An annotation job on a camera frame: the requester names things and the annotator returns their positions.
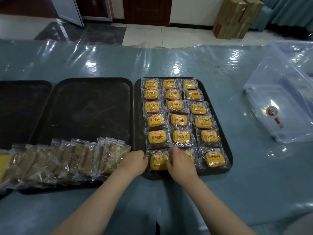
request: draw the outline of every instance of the transparent plastic box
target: transparent plastic box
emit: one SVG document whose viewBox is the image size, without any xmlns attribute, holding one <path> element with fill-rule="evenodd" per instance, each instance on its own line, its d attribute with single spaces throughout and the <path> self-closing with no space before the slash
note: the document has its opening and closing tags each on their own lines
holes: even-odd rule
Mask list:
<svg viewBox="0 0 313 235">
<path fill-rule="evenodd" d="M 277 142 L 313 141 L 313 42 L 271 43 L 244 90 Z"/>
</svg>

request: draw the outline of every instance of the black tray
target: black tray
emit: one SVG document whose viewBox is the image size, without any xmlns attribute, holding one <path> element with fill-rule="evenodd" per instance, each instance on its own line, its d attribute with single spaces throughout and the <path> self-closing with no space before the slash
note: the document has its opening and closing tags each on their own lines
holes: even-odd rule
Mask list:
<svg viewBox="0 0 313 235">
<path fill-rule="evenodd" d="M 43 80 L 0 81 L 0 149 L 29 141 L 51 90 Z"/>
<path fill-rule="evenodd" d="M 124 140 L 134 147 L 133 85 L 126 78 L 69 78 L 53 89 L 33 132 L 30 144 L 51 144 L 52 138 L 98 137 Z M 99 187 L 103 182 L 20 189 L 23 194 Z"/>
<path fill-rule="evenodd" d="M 173 77 L 157 77 L 157 78 L 173 79 Z M 179 78 L 190 79 L 190 77 L 179 77 Z M 212 115 L 214 115 L 216 123 L 219 127 L 219 134 L 221 136 L 223 148 L 224 148 L 224 150 L 228 156 L 228 159 L 229 159 L 231 166 L 233 166 L 233 154 L 230 150 L 230 147 L 229 147 L 228 142 L 225 138 L 223 129 L 222 129 L 222 127 L 218 121 L 216 113 L 215 113 L 213 106 L 210 102 L 209 96 L 208 96 L 202 82 L 200 82 L 198 80 L 198 84 L 199 84 L 199 89 L 202 91 L 202 93 L 204 95 L 204 100 L 209 103 L 211 113 L 212 113 Z M 145 145 L 146 136 L 144 134 L 145 122 L 144 122 L 143 113 L 142 113 L 140 79 L 138 81 L 136 81 L 135 86 L 134 86 L 134 102 L 135 102 L 135 104 L 134 104 L 135 105 L 135 110 L 134 110 L 134 119 L 135 119 L 135 121 L 134 121 L 134 127 L 135 127 L 134 150 L 143 150 L 145 152 L 146 151 L 146 145 Z M 198 176 L 217 175 L 217 174 L 224 174 L 224 173 L 228 172 L 229 170 L 230 169 L 215 167 L 215 168 L 208 168 L 205 170 L 197 169 L 197 173 L 198 173 Z M 163 180 L 163 179 L 170 179 L 171 178 L 168 171 L 151 171 L 148 173 L 146 170 L 142 174 L 142 176 L 148 180 Z"/>
</svg>

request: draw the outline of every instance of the blue table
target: blue table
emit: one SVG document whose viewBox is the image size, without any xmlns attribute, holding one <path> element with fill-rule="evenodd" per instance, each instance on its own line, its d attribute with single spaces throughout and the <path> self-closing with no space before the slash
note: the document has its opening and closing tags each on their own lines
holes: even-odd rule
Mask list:
<svg viewBox="0 0 313 235">
<path fill-rule="evenodd" d="M 55 41 L 0 41 L 0 79 L 190 76 L 199 79 L 233 152 L 229 173 L 205 176 L 208 187 L 248 225 L 312 211 L 312 143 L 280 145 L 256 120 L 242 92 L 264 47 L 143 49 Z M 47 194 L 13 192 L 0 201 L 2 234 L 47 234 L 95 189 Z M 137 177 L 120 199 L 107 233 L 196 234 L 205 224 L 190 198 L 170 181 Z"/>
</svg>

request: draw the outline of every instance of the hand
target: hand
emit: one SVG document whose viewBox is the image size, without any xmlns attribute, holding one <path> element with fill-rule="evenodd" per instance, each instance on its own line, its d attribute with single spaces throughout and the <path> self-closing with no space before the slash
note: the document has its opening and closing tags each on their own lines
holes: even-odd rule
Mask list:
<svg viewBox="0 0 313 235">
<path fill-rule="evenodd" d="M 119 165 L 120 170 L 130 173 L 130 176 L 136 177 L 144 173 L 148 165 L 148 157 L 145 157 L 143 151 L 133 151 L 125 155 Z"/>
<path fill-rule="evenodd" d="M 198 179 L 196 167 L 187 153 L 174 146 L 170 149 L 172 160 L 167 160 L 167 170 L 171 177 L 182 187 Z"/>
</svg>

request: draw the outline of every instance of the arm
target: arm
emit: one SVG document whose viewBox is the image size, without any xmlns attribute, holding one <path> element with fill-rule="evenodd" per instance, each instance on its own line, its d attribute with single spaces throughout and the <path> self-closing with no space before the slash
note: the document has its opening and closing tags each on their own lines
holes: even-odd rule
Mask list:
<svg viewBox="0 0 313 235">
<path fill-rule="evenodd" d="M 52 235 L 100 235 L 104 232 L 119 198 L 148 164 L 143 151 L 127 154 L 112 175 L 69 216 Z"/>
<path fill-rule="evenodd" d="M 173 147 L 170 149 L 170 153 L 172 154 L 172 161 L 168 160 L 166 162 L 168 172 L 195 203 L 212 234 L 256 234 L 231 212 L 198 178 L 194 163 L 186 152 Z"/>
</svg>

